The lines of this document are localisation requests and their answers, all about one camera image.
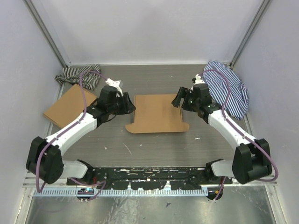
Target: brown cardboard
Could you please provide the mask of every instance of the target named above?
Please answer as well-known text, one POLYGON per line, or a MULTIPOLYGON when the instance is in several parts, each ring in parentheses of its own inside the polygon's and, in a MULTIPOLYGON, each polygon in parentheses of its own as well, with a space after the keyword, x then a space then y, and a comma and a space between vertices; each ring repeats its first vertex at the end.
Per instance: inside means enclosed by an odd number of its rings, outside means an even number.
MULTIPOLYGON (((84 90, 87 106, 97 97, 87 90, 84 90)), ((84 101, 80 86, 73 85, 60 99, 56 101, 44 116, 60 128, 67 126, 84 110, 84 101)))
POLYGON ((183 122, 181 108, 171 102, 176 94, 136 95, 134 123, 126 125, 131 133, 186 132, 189 124, 183 122))

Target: white wall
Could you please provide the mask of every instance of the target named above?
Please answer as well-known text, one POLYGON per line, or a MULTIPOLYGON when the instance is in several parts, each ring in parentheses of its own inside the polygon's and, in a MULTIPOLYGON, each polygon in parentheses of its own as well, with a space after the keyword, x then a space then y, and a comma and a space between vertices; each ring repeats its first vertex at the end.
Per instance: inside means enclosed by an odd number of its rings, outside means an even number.
POLYGON ((33 0, 72 64, 231 62, 262 0, 33 0))
POLYGON ((279 195, 298 223, 299 1, 274 0, 235 69, 249 90, 253 133, 270 143, 279 169, 279 195))
POLYGON ((62 71, 28 9, 20 0, 0 7, 0 223, 14 221, 20 206, 30 143, 43 136, 42 113, 58 90, 62 71))

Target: black and white striped cloth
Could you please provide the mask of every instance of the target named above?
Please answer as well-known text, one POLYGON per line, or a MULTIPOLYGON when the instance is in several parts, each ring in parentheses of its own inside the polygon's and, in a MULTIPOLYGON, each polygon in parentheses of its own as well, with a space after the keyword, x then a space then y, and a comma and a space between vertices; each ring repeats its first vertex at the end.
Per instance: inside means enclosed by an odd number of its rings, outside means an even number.
MULTIPOLYGON (((242 119, 249 105, 249 94, 245 85, 241 83, 240 78, 234 71, 220 62, 209 62, 204 71, 210 69, 221 72, 227 78, 231 95, 225 106, 225 110, 236 119, 242 119)), ((208 85, 212 98, 222 105, 228 94, 228 89, 223 77, 215 71, 207 71, 204 73, 202 80, 208 85)))
MULTIPOLYGON (((101 73, 101 68, 99 64, 88 65, 83 68, 63 68, 63 74, 55 76, 55 80, 59 82, 59 84, 63 84, 64 82, 69 82, 71 84, 79 84, 79 77, 83 71, 97 71, 101 73)), ((88 72, 83 76, 82 85, 84 88, 89 90, 94 90, 98 84, 100 76, 88 72)))

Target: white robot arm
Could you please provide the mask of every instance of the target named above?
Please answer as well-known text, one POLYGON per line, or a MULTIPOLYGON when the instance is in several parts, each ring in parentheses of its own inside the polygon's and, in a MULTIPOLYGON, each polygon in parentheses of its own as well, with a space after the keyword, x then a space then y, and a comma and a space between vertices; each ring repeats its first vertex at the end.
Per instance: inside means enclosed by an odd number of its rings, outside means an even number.
POLYGON ((193 82, 195 84, 190 89, 180 87, 172 102, 173 106, 178 107, 181 99, 184 99, 182 108, 186 111, 197 112, 198 116, 214 127, 235 150, 234 159, 231 161, 220 159, 207 163, 205 167, 207 178, 228 176, 236 178, 240 183, 247 183, 270 175, 272 173, 271 162, 252 144, 252 142, 256 143, 270 156, 268 142, 264 139, 257 140, 246 133, 226 111, 221 109, 218 103, 212 102, 209 88, 200 76, 197 75, 193 82))
POLYGON ((69 125, 57 133, 42 139, 35 138, 30 147, 26 168, 36 174, 39 169, 39 177, 47 184, 52 184, 59 178, 77 178, 82 183, 89 184, 92 178, 92 167, 84 161, 63 161, 65 152, 82 136, 93 131, 101 124, 108 122, 110 115, 122 115, 132 113, 136 108, 132 104, 127 92, 121 90, 121 81, 108 79, 106 86, 101 90, 97 98, 86 112, 81 113, 69 125), (41 163, 38 164, 38 157, 43 153, 41 163))

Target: metal frame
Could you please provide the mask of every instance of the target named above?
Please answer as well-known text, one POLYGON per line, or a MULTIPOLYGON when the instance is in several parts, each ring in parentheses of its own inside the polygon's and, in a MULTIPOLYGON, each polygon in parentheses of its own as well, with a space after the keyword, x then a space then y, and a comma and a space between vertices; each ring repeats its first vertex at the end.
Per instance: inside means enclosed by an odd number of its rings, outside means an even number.
POLYGON ((49 46, 51 47, 51 49, 53 50, 55 56, 57 57, 58 61, 60 62, 60 64, 62 65, 62 67, 68 67, 68 65, 71 63, 69 62, 69 60, 65 60, 62 53, 60 52, 56 42, 54 41, 52 35, 50 34, 49 30, 47 29, 44 21, 42 20, 42 18, 40 17, 35 5, 33 4, 32 0, 23 0, 25 5, 27 6, 28 10, 30 11, 32 17, 34 18, 34 20, 36 21, 39 29, 41 30, 41 32, 43 33, 44 37, 46 38, 49 46))
MULTIPOLYGON (((32 2, 32 0, 23 0, 26 4, 26 6, 28 7, 29 11, 31 12, 33 18, 35 19, 38 27, 40 28, 41 32, 44 34, 46 40, 48 41, 48 44, 50 45, 50 47, 52 48, 55 56, 57 57, 57 59, 59 60, 59 62, 61 63, 61 65, 63 67, 69 67, 72 66, 68 56, 66 55, 66 52, 63 49, 62 44, 59 42, 58 37, 57 38, 53 38, 53 36, 50 34, 49 29, 48 29, 48 24, 47 26, 45 25, 45 22, 43 21, 43 19, 41 18, 40 14, 38 13, 35 4, 32 2)), ((268 6, 270 5, 270 3, 272 2, 272 0, 263 0, 254 19, 252 20, 245 36, 243 37, 233 59, 232 62, 229 64, 230 67, 234 67, 234 65, 236 64, 237 60, 239 59, 241 53, 243 52, 248 40, 250 39, 250 37, 252 36, 253 32, 255 31, 255 29, 257 28, 262 16, 265 14, 268 6)))
POLYGON ((272 2, 272 0, 263 0, 260 8, 258 9, 253 21, 251 22, 245 36, 243 37, 238 50, 235 53, 235 56, 233 57, 232 62, 230 63, 230 67, 234 67, 234 65, 236 64, 237 60, 239 59, 241 53, 243 52, 248 40, 250 39, 250 37, 252 36, 252 34, 254 33, 255 29, 257 28, 262 16, 265 14, 267 8, 269 7, 270 3, 272 2))
POLYGON ((32 188, 24 189, 24 196, 19 208, 19 212, 15 219, 15 224, 24 224, 29 212, 34 190, 32 188))
POLYGON ((266 185, 266 192, 277 224, 287 224, 284 212, 278 199, 276 186, 266 185))

